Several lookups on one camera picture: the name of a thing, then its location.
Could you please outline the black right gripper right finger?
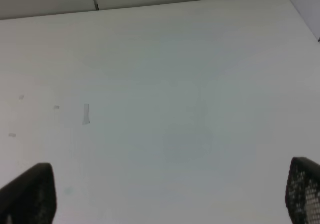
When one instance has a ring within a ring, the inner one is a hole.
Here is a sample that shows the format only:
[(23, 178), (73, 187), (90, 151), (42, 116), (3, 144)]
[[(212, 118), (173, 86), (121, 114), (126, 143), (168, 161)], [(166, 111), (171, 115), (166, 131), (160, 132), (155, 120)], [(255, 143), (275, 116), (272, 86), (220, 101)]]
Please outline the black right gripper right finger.
[(320, 165), (306, 157), (293, 157), (285, 204), (293, 224), (320, 224)]

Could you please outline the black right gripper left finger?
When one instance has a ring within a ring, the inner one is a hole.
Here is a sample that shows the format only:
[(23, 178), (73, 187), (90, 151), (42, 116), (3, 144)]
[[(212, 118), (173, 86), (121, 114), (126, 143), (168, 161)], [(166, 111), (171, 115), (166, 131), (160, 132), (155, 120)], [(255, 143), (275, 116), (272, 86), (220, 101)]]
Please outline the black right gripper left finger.
[(57, 211), (54, 170), (38, 163), (0, 189), (2, 224), (52, 224)]

